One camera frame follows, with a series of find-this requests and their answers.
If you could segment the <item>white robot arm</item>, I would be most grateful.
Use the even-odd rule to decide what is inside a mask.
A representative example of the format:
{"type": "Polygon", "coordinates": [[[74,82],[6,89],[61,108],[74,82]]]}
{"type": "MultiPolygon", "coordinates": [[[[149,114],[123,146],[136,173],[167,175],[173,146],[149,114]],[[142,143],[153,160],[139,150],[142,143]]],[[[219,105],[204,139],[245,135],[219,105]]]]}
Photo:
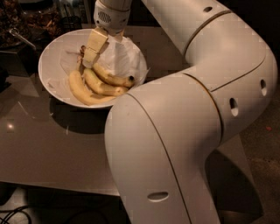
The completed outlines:
{"type": "Polygon", "coordinates": [[[188,68],[121,96],[108,163],[131,224],[220,224],[209,154],[247,128],[277,87],[264,40],[218,0],[143,0],[188,68]]]}

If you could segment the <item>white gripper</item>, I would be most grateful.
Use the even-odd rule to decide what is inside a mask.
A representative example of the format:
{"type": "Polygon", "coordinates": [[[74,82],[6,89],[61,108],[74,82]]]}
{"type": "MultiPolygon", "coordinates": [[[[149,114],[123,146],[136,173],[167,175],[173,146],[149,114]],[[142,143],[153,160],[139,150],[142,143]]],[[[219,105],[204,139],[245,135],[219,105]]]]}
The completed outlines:
{"type": "Polygon", "coordinates": [[[130,0],[96,0],[94,4],[94,28],[88,37],[82,64],[90,68],[108,40],[123,41],[124,28],[130,17],[130,0]]]}

